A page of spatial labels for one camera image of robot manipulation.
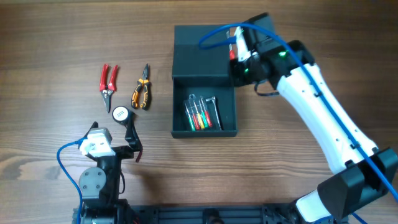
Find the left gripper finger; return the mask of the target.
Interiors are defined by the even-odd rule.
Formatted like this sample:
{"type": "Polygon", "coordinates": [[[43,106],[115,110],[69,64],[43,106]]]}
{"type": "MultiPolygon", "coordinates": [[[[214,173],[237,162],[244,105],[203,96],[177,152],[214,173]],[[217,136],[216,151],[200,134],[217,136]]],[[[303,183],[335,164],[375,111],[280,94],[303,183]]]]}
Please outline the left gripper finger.
{"type": "Polygon", "coordinates": [[[89,130],[86,132],[86,134],[85,134],[83,137],[84,137],[84,138],[87,138],[89,132],[90,132],[92,129],[95,129],[95,128],[98,128],[98,122],[96,122],[96,121],[93,122],[93,124],[91,125],[91,127],[89,128],[89,130]]]}
{"type": "Polygon", "coordinates": [[[128,142],[129,146],[134,152],[138,152],[136,162],[139,162],[142,156],[143,147],[135,129],[134,113],[129,113],[125,127],[125,140],[128,142]]]}

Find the orange black pliers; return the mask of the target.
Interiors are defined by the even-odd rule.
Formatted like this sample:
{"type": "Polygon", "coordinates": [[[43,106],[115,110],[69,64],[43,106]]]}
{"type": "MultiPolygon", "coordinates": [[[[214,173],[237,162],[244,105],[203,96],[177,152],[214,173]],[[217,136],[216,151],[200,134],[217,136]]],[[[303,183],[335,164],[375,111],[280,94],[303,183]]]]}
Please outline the orange black pliers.
{"type": "Polygon", "coordinates": [[[149,81],[149,64],[147,63],[144,67],[142,78],[137,81],[137,86],[135,87],[132,98],[131,98],[131,106],[134,109],[142,108],[143,110],[148,110],[151,103],[151,93],[150,93],[151,82],[149,81]],[[139,103],[139,97],[143,91],[143,102],[139,103]]]}

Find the black red screwdriver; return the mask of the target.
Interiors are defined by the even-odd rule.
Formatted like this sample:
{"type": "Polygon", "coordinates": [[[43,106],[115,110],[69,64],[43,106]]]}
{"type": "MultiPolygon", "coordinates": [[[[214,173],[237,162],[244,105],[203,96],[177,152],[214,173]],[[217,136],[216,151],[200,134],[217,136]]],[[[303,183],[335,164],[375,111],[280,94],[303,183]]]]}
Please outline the black red screwdriver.
{"type": "Polygon", "coordinates": [[[233,49],[233,45],[235,44],[236,41],[235,41],[234,37],[231,37],[230,31],[226,32],[226,36],[227,36],[227,38],[229,40],[229,45],[228,45],[228,47],[229,47],[229,59],[233,60],[233,59],[236,58],[236,54],[235,54],[234,49],[233,49]]]}

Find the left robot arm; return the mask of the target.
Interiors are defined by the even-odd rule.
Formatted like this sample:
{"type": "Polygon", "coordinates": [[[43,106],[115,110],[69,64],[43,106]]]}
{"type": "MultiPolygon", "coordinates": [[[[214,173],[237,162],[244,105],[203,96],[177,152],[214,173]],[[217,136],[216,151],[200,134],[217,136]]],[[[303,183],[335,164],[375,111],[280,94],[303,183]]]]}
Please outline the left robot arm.
{"type": "Polygon", "coordinates": [[[119,189],[124,184],[121,169],[123,159],[132,159],[134,153],[142,154],[133,122],[133,112],[114,120],[126,128],[126,146],[111,147],[112,137],[107,128],[101,128],[94,122],[79,144],[84,155],[96,162],[81,174],[78,186],[82,194],[82,207],[73,210],[72,223],[139,223],[139,216],[126,199],[120,199],[123,193],[119,189]]]}

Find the round white black tape measure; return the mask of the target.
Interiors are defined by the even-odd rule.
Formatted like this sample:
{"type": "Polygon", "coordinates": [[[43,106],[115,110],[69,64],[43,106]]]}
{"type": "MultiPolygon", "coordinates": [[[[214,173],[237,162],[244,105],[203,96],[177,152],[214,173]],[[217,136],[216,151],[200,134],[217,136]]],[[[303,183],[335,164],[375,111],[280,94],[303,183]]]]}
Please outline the round white black tape measure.
{"type": "Polygon", "coordinates": [[[113,109],[112,117],[115,122],[121,125],[128,125],[131,120],[132,111],[125,106],[117,106],[113,109]]]}

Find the red handled snips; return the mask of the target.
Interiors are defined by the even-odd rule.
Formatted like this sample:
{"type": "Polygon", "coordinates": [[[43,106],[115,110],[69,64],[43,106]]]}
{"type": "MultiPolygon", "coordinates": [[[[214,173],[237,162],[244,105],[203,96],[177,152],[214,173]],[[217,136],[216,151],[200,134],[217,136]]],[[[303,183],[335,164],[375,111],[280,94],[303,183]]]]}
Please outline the red handled snips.
{"type": "Polygon", "coordinates": [[[111,108],[111,97],[112,94],[116,91],[116,75],[118,73],[119,66],[115,65],[112,69],[111,76],[108,80],[108,64],[103,65],[103,69],[101,71],[100,82],[99,82],[99,91],[104,101],[105,110],[107,113],[110,112],[111,108]]]}

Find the silver socket wrench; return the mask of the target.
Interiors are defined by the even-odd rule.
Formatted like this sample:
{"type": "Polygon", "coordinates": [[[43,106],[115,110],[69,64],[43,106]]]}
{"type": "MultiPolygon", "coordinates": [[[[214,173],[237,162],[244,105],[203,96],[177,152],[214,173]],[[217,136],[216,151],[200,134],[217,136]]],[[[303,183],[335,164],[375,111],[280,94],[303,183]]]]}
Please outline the silver socket wrench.
{"type": "Polygon", "coordinates": [[[223,127],[221,125],[220,115],[219,115],[219,112],[218,112],[218,105],[217,105],[216,97],[212,96],[212,97],[206,98],[205,101],[207,103],[211,102],[213,104],[214,109],[215,109],[215,115],[216,115],[216,120],[217,120],[218,127],[219,127],[220,130],[223,130],[223,127]]]}

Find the black box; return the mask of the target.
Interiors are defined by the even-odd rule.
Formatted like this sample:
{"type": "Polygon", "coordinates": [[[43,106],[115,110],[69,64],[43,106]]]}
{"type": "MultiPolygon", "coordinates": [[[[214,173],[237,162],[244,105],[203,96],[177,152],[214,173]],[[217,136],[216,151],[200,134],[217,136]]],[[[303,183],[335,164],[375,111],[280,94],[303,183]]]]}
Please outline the black box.
{"type": "Polygon", "coordinates": [[[174,30],[173,80],[173,138],[235,137],[238,133],[236,96],[229,77],[229,47],[207,49],[226,40],[226,32],[217,33],[199,46],[200,39],[216,29],[212,25],[182,25],[174,30]],[[183,101],[190,94],[202,96],[210,112],[213,127],[191,131],[184,112],[183,101]],[[215,109],[206,98],[215,96],[223,130],[217,124],[215,109]]]}

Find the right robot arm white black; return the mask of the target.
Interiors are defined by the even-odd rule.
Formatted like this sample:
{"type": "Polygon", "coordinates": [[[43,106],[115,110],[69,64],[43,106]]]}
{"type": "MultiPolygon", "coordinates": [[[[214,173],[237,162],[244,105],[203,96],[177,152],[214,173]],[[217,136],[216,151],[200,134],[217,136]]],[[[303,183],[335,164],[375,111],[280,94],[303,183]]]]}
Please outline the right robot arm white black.
{"type": "Polygon", "coordinates": [[[386,194],[397,195],[392,186],[397,154],[380,150],[354,124],[306,46],[299,40],[282,40],[268,14],[236,23],[234,29],[228,39],[237,47],[231,61],[234,84],[269,82],[314,135],[333,174],[285,210],[288,221],[341,221],[386,194]]]}

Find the clear case of screwdrivers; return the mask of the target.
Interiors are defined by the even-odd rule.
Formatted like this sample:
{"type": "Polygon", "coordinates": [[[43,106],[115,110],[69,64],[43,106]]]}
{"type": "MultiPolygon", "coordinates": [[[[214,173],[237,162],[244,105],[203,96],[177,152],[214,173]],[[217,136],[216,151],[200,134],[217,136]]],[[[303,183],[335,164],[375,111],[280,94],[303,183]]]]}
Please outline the clear case of screwdrivers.
{"type": "Polygon", "coordinates": [[[213,127],[210,112],[202,96],[190,94],[183,101],[183,106],[191,131],[204,131],[213,127]]]}

